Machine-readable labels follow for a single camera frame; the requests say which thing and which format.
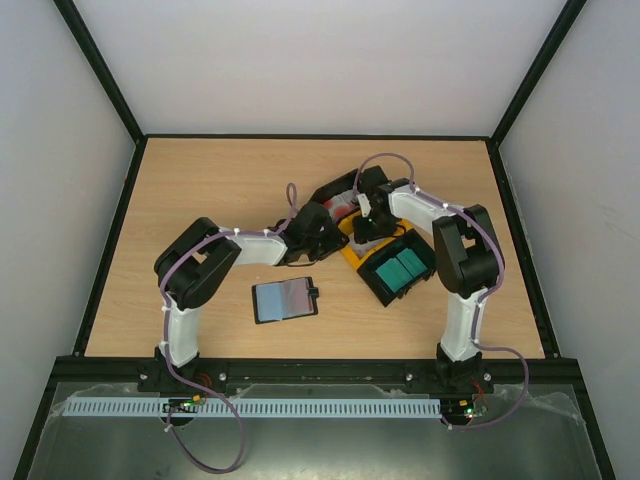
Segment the black leather card holder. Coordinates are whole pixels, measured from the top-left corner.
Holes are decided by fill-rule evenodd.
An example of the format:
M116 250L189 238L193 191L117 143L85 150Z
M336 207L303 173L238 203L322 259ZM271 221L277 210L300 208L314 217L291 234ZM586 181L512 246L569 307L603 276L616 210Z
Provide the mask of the black leather card holder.
M319 313L319 289L310 276L253 285L251 294L254 322L257 325Z

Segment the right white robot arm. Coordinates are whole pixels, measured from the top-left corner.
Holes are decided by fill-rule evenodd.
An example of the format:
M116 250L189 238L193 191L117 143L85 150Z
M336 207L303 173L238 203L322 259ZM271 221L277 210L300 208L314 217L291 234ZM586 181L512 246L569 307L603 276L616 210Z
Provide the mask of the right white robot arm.
M488 298L502 285L505 261L488 211L463 208L421 190L413 177L390 181L379 167L360 168L353 190L360 214L354 241L389 239L402 220L433 240L435 271L448 291L447 321L436 347L436 379L455 392L484 375L480 328Z

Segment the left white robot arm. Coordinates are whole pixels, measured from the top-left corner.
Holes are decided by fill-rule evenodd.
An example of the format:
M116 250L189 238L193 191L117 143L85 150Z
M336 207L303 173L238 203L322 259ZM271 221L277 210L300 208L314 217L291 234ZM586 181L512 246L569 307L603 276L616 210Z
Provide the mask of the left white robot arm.
M216 225L201 217L194 221L156 260L154 272L162 296L163 327L154 388L162 393L185 392L204 386L180 369L199 355L201 311L232 268L244 265L290 267L305 255L322 261L345 248L349 238L316 202L291 207L286 218L262 230Z

